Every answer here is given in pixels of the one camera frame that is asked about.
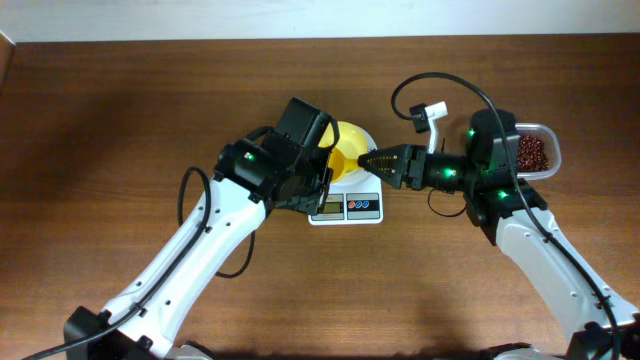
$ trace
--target kitchen scale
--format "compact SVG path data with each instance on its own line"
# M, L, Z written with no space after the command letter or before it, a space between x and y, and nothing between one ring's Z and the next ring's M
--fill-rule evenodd
M357 128L367 139L368 151L376 150L371 135ZM319 226L379 224L383 215L382 182L377 176L360 169L331 184L324 209L318 215L309 216L309 222Z

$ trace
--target wooden tabletop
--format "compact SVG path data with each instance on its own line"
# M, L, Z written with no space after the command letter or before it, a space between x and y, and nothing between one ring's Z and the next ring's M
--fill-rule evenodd
M424 71L466 78L555 131L562 168L534 186L587 261L640 305L639 35L19 44L0 97L0 358L57 345L77 306L97 312L117 295L177 229L184 170L210 172L225 144L275 124L291 97L381 147L424 143L389 106ZM422 81L400 104L441 100L447 150L462 152L483 107L472 93ZM274 211L246 273L209 284L176 344L436 355L522 341L564 353L526 277L466 216L433 214L426 192L383 192L380 225L313 227ZM189 204L200 193L194 181Z

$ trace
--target black cable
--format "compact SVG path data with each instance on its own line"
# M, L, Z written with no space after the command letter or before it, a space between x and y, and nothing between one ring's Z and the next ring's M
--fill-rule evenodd
M209 185L209 178L207 177L207 175L201 169L192 166L189 169L187 169L187 171L185 172L182 178L182 184L180 184L180 188L182 189L183 187L186 187L187 180L189 179L189 176L191 176L191 173L194 171L197 172L198 175L200 175L200 177L202 178L202 184L204 185L206 200L205 200L204 215L202 216L202 221L200 221L200 223L198 224L196 232L193 234L193 236L191 236L191 239L189 239L185 247L180 251L178 256L176 256L176 258L171 262L171 264L169 264L167 269L165 269L165 271L162 273L160 278L153 284L151 289L142 297L142 299L140 299L136 303L133 303L131 305L131 309L129 310L129 312L127 312L122 318L118 319L116 322L104 328L103 330L100 330L99 332L93 335L88 335L83 338L68 342L66 344L58 345L56 347L52 347L50 349L40 351L33 355L27 356L22 360L43 359L43 358L73 349L77 346L86 344L88 342L98 340L101 337L113 332L114 330L117 330L122 324L129 321L132 317L137 315L138 312L144 308L144 305L153 297L153 295L155 295L155 293L158 291L158 289L160 289L162 284L164 284L164 282L169 278L173 270L175 270L178 264L180 264L182 259L187 255L189 250L193 248L193 246L196 244L196 242L200 238L200 235L202 235L202 233L205 231L207 227L207 223L209 221L209 215L211 214L211 187Z
M185 193L185 190L187 189L186 180L187 179L182 180L182 183L180 184L180 190L178 191L178 225L180 226L182 226L182 224L184 223L183 216L182 216L182 204L184 203L184 193ZM247 269L247 267L249 266L249 263L251 262L251 257L253 256L253 247L255 245L255 242L256 242L256 232L252 231L251 241L249 242L249 251L247 252L247 258L245 259L244 264L242 265L240 270L234 272L233 274L225 274L223 272L217 271L216 276L221 277L223 279L233 279L235 277L242 275L242 273Z
M436 188L431 189L431 191L429 191L429 196L427 196L427 205L429 205L429 209L431 209L431 211L433 211L434 213L442 216L442 217L458 217L462 214L464 214L464 212L467 210L467 204L464 205L464 207L462 208L462 210L458 211L457 213L454 214L443 214L441 212L438 212L436 209L434 209L431 206L431 194L436 191Z
M500 120L500 115L498 114L498 110L496 109L495 105L493 105L493 102L491 101L491 99L489 99L489 96L487 96L487 94L485 94L484 91L482 91L479 87L455 75L440 73L440 72L426 72L426 73L417 74L408 78L407 80L400 83L400 85L398 85L398 87L393 91L393 94L391 95L391 107L393 108L393 112L395 112L396 115L398 115L402 119L413 120L414 117L404 115L398 110L396 106L396 98L398 97L398 93L400 93L400 90L402 90L402 88L404 88L408 84L416 80L428 79L428 78L441 78L441 79L447 79L447 80L456 82L466 87L467 89L473 91L485 102L485 104L487 104L487 106L493 113L493 116L498 123L498 129L500 130L500 137L502 139L502 143L504 144L503 146L504 152L505 152L505 155L507 156L507 166L509 168L509 174L511 175L513 187L515 188L516 192L518 193L518 196L520 197L520 200L522 201L522 205L524 207L525 212L531 219L531 222L538 229L538 231L540 231L540 233L545 237L545 239L551 244L553 244L558 249L558 251L560 251L560 253L562 253L562 255L567 258L567 260L569 260L569 262L576 268L576 270L578 270L580 275L582 275L584 280L589 284L589 286L595 293L600 305L604 309L607 315L607 318L609 319L609 322L611 323L611 336L613 338L612 339L613 350L611 352L611 359L618 360L618 358L620 357L620 343L618 341L619 329L618 329L618 323L616 322L616 318L613 315L613 311L611 310L611 305L609 304L607 298L602 294L602 291L600 291L600 288L598 287L598 285L595 283L595 281L584 269L584 267L582 267L582 265L578 262L578 260L576 260L576 258L573 257L573 255L564 246L562 246L560 242L558 242L558 239L556 239L553 236L553 234L551 234L549 231L547 231L547 229L545 229L542 226L540 221L538 221L538 219L533 214L533 211L531 211L531 208L529 207L529 204L527 204L527 200L525 199L524 194L522 193L520 184L518 183L518 174L516 173L515 166L513 164L513 161L511 160L511 150L509 149L508 146L506 146L508 141L507 141L507 135L504 131L504 126L502 125L502 120Z

